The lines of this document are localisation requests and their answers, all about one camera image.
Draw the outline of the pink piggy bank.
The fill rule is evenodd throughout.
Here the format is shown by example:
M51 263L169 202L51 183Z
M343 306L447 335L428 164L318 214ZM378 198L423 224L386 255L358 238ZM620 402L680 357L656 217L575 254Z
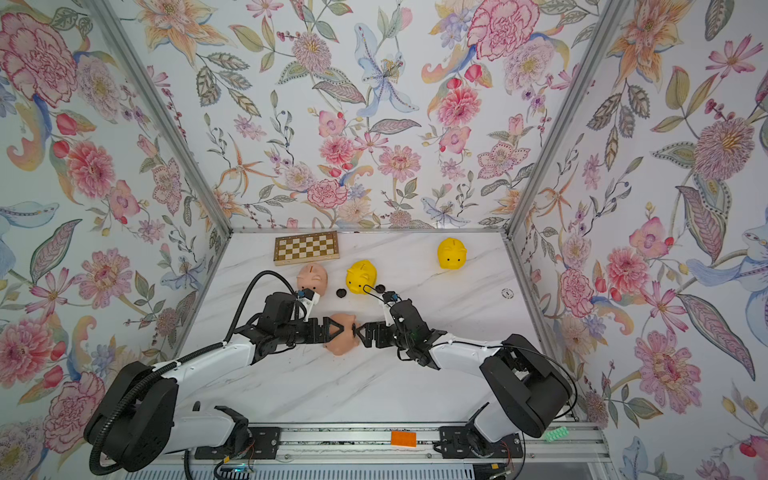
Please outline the pink piggy bank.
M297 276L299 290L311 290L320 296L326 294L329 277L326 269L318 263L306 264Z
M341 325L343 330L330 342L326 343L325 348L334 356L343 356L360 344L358 337L354 333L354 328L357 326L356 316L337 313L332 315L330 319Z

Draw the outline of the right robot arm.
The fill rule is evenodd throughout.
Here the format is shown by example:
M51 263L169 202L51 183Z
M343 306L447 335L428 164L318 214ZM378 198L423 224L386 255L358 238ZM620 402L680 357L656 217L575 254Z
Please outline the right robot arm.
M498 342L460 338L429 327L412 301L391 292L385 299L385 319L353 326L352 333L367 348L394 348L402 361L483 378L494 399L466 424L476 444L494 444L512 434L540 438L575 400L566 374L524 336Z

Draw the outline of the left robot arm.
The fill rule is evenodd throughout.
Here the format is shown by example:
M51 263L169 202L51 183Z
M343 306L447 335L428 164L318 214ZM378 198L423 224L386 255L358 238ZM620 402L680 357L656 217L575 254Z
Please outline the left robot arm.
M123 367L83 433L91 446L90 472L135 472L162 455L198 448L227 455L248 449L254 440L243 414L222 403L205 407L194 396L269 356L344 333L345 326L330 317L310 317L319 299L309 290L272 294L261 312L221 341L154 366L134 361Z

